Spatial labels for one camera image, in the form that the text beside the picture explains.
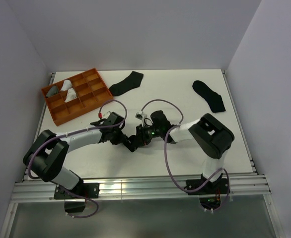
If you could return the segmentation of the black sock with white stripes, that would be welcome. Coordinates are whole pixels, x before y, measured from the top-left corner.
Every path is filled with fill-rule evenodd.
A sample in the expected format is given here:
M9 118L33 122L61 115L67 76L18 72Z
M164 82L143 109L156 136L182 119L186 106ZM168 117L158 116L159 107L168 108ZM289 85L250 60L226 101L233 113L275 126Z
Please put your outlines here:
M123 144L130 152L135 152L139 147L146 145L141 135L131 135L130 137L125 136Z

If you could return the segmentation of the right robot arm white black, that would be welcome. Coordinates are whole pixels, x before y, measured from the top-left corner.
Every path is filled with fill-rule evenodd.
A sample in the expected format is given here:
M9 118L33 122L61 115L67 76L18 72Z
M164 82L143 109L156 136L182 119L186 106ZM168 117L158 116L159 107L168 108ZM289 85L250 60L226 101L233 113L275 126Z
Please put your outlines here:
M150 118L152 125L142 123L136 127L133 147L146 146L158 137L167 140L168 144L195 140L206 155L201 175L204 178L202 189L213 193L222 177L225 154L235 139L233 133L211 114L180 126L172 125L162 110L153 112Z

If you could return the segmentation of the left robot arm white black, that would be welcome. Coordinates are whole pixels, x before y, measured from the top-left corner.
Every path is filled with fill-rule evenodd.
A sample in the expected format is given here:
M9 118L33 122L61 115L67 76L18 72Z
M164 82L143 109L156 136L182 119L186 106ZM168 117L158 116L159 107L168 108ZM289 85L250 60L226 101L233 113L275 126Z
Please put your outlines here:
M42 181L62 186L70 197L78 198L83 193L82 179L64 167L67 154L87 145L120 140L124 120L111 112L108 118L93 122L86 129L65 134L45 130L27 151L23 163Z

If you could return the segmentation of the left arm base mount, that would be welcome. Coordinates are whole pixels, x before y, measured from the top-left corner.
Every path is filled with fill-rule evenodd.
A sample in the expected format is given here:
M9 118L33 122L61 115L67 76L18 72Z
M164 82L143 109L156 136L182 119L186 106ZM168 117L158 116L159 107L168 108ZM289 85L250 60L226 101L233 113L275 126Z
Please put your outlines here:
M99 204L94 200L99 196L99 183L80 183L73 189L66 189L56 185L53 198L64 201L64 211L75 218L86 218L95 215L99 210ZM90 204L95 210L91 214L82 215Z

